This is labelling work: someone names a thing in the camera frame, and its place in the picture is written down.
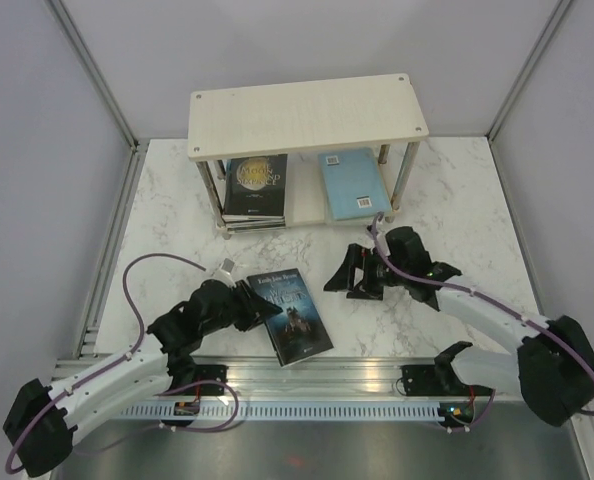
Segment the navy blue crest book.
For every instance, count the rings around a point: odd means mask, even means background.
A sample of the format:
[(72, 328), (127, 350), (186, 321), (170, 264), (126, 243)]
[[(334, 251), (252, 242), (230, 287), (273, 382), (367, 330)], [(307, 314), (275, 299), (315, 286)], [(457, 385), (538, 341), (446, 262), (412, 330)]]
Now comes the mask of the navy blue crest book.
[(297, 268), (251, 275), (253, 291), (281, 311), (266, 321), (281, 367), (333, 349), (333, 343)]

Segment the yellow file folder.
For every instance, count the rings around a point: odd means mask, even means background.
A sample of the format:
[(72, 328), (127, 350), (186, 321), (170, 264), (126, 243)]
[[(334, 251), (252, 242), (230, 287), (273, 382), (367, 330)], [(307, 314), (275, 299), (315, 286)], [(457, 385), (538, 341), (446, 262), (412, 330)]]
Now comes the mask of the yellow file folder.
[[(395, 213), (388, 213), (384, 215), (384, 220), (387, 222), (392, 222), (393, 219), (396, 217)], [(356, 217), (350, 219), (341, 219), (336, 220), (333, 218), (327, 218), (326, 224), (327, 225), (367, 225), (370, 224), (374, 219), (374, 215), (372, 216), (364, 216), (364, 217)]]

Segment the light blue barcode book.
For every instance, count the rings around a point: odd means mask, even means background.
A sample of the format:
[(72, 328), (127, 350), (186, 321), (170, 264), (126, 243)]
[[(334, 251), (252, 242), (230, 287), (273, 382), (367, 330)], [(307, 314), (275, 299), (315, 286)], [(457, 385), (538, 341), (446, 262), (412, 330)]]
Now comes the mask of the light blue barcode book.
[(391, 211), (385, 182), (371, 148), (321, 153), (318, 161), (334, 221)]

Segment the black Moon and Sixpence book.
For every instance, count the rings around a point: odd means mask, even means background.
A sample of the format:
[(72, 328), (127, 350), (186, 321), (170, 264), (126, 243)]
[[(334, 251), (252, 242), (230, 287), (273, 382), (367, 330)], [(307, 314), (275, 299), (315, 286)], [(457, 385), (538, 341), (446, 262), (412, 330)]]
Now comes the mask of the black Moon and Sixpence book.
[(223, 215), (226, 220), (284, 217), (286, 154), (231, 159), (226, 171)]

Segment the green fantasy cover book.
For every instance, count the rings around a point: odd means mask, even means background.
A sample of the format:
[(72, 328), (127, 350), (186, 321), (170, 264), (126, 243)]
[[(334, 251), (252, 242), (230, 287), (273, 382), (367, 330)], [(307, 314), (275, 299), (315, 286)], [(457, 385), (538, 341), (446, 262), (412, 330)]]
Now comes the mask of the green fantasy cover book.
[(244, 234), (262, 234), (267, 232), (276, 232), (285, 230), (285, 226), (268, 226), (260, 228), (226, 228), (225, 233), (228, 235), (244, 235)]

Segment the purple Robinson Crusoe book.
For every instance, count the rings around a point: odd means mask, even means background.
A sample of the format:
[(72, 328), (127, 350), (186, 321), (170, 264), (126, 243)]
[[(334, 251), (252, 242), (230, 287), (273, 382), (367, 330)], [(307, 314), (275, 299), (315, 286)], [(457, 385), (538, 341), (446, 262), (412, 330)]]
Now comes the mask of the purple Robinson Crusoe book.
[(226, 228), (234, 232), (272, 230), (285, 228), (284, 221), (280, 222), (232, 222), (227, 223)]

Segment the teal sea cover book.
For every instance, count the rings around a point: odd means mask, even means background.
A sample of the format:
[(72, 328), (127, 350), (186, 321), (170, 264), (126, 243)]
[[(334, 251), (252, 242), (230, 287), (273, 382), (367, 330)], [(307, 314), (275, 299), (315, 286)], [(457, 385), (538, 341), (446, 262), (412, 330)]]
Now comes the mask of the teal sea cover book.
[(223, 220), (228, 225), (246, 226), (246, 225), (272, 225), (285, 223), (284, 216), (237, 216), (224, 215)]

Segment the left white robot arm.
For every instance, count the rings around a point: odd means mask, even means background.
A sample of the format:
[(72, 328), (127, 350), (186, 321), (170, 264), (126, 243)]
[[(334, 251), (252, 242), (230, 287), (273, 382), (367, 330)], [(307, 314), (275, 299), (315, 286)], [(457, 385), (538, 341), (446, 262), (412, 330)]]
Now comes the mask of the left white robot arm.
[(159, 393), (188, 393), (196, 381), (192, 354), (205, 336), (228, 327), (247, 332), (281, 311), (244, 281), (206, 280), (125, 350), (49, 385), (26, 382), (3, 424), (12, 445), (6, 472), (40, 477), (129, 405)]

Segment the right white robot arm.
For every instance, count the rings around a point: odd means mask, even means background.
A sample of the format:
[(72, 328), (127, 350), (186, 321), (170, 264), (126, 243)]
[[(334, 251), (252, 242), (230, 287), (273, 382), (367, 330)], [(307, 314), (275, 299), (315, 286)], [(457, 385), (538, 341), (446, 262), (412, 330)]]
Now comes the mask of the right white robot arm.
[(458, 268), (432, 260), (409, 226), (367, 231), (374, 245), (350, 244), (325, 291), (380, 300), (386, 288), (402, 287), (414, 301), (462, 321), (503, 349), (458, 341), (431, 364), (403, 367), (407, 394), (510, 394), (556, 427), (574, 415), (594, 416), (594, 350), (577, 320), (526, 315), (481, 291)]

